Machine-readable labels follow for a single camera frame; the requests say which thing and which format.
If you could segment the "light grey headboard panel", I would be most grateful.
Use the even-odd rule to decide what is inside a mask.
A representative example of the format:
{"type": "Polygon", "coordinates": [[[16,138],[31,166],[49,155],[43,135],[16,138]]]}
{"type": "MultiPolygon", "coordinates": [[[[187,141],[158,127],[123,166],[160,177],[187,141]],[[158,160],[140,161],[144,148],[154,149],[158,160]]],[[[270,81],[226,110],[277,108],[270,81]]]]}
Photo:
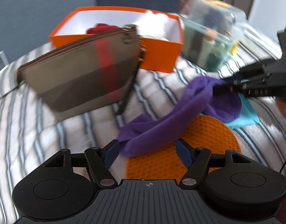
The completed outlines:
{"type": "Polygon", "coordinates": [[[70,12],[95,0],[0,0],[0,52],[9,62],[44,45],[70,12]]]}

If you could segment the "striped bed cover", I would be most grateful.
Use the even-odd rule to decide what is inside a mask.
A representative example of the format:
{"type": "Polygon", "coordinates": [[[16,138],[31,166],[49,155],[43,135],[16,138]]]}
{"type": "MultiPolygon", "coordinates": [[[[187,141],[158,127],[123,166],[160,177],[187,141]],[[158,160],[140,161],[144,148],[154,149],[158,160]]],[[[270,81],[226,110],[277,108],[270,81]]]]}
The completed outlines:
{"type": "MultiPolygon", "coordinates": [[[[83,152],[88,146],[101,147],[140,114],[146,113],[153,119],[168,114],[196,76],[228,77],[259,59],[282,56],[277,42],[247,24],[237,54],[228,56],[217,73],[206,73],[179,56],[172,73],[140,69],[135,93],[122,116],[114,115],[114,104],[56,122],[35,92],[25,84],[15,88],[14,79],[19,66],[52,49],[51,43],[47,43],[0,72],[0,223],[14,223],[19,218],[11,199],[14,186],[58,150],[83,152]]],[[[249,102],[259,123],[232,132],[243,154],[279,171],[286,160],[286,119],[273,98],[250,98],[249,102]]]]}

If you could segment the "brown plaid zipper pouch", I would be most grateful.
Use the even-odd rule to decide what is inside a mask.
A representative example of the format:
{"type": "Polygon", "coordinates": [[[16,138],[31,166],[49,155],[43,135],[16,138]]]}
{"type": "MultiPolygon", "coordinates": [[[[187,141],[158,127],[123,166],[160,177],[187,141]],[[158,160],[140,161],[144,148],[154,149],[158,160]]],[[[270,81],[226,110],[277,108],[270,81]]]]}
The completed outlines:
{"type": "Polygon", "coordinates": [[[122,29],[90,35],[20,66],[16,84],[26,83],[58,121],[119,103],[124,112],[146,52],[137,30],[122,39],[122,29]]]}

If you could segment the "purple fleece cloth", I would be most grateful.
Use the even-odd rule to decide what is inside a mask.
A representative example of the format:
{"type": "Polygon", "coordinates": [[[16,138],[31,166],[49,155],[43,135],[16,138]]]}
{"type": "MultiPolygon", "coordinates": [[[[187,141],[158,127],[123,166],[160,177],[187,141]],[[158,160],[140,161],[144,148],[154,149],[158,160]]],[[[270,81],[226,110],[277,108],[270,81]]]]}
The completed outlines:
{"type": "Polygon", "coordinates": [[[227,91],[214,94],[214,86],[222,84],[224,81],[221,79],[196,77],[186,86],[170,113],[157,120],[141,114],[124,125],[118,136],[121,154],[137,157],[174,142],[199,114],[214,117],[223,123],[239,118],[242,101],[238,93],[227,91]]]}

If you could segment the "orange honeycomb silicone mat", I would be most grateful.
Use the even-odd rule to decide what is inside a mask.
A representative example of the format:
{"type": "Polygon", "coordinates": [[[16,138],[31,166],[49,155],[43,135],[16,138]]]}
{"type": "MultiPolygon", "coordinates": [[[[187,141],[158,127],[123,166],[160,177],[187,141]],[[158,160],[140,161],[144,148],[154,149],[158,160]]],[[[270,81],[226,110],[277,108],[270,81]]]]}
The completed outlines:
{"type": "MultiPolygon", "coordinates": [[[[220,120],[210,116],[199,115],[193,119],[181,138],[194,149],[206,148],[213,154],[224,155],[227,150],[242,152],[233,132],[220,120]]],[[[180,181],[191,163],[190,151],[183,144],[173,142],[158,150],[129,158],[126,178],[180,181]]]]}

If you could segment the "orange cardboard box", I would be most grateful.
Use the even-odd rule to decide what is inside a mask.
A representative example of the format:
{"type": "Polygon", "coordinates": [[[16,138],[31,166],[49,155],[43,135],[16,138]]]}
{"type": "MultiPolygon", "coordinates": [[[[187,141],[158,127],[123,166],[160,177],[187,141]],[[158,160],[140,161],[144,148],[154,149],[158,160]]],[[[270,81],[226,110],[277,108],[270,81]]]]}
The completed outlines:
{"type": "MultiPolygon", "coordinates": [[[[115,25],[122,29],[122,39],[130,42],[130,29],[139,30],[135,26],[139,18],[145,15],[147,9],[117,6],[79,7],[67,15],[49,34],[49,39],[55,48],[87,38],[87,29],[97,23],[115,25]]],[[[153,14],[166,15],[167,23],[163,28],[163,39],[152,35],[142,37],[141,44],[146,52],[141,69],[171,73],[181,52],[184,35],[180,18],[177,15],[152,10],[153,14]]]]}

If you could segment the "teal wet wipes pack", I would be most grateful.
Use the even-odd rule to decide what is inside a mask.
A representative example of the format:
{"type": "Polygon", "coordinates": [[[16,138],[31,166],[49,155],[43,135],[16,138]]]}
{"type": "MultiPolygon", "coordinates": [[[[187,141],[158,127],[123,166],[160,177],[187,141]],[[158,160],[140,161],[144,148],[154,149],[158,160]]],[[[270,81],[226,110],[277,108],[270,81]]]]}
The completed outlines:
{"type": "Polygon", "coordinates": [[[232,130],[253,124],[258,124],[260,122],[259,117],[257,116],[250,102],[242,94],[240,94],[240,99],[242,101],[240,117],[232,122],[225,124],[232,130]]]}

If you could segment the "dark red plush toy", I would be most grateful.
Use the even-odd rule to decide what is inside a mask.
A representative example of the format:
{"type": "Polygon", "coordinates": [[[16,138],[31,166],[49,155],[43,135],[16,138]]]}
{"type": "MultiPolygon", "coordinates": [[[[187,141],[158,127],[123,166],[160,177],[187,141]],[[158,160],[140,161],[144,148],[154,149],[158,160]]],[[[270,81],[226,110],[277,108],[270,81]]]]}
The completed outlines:
{"type": "Polygon", "coordinates": [[[120,29],[120,27],[115,25],[108,25],[105,23],[97,23],[94,27],[87,29],[86,34],[97,34],[101,32],[111,31],[120,29]]]}

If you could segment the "clear green storage box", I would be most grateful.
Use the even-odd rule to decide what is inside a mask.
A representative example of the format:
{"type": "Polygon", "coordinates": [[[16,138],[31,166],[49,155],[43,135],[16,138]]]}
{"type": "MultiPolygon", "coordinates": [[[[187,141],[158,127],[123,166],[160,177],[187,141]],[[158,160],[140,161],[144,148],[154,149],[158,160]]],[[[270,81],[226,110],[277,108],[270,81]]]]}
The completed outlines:
{"type": "Polygon", "coordinates": [[[237,51],[246,14],[219,0],[193,0],[184,20],[182,56],[207,72],[216,72],[237,51]]]}

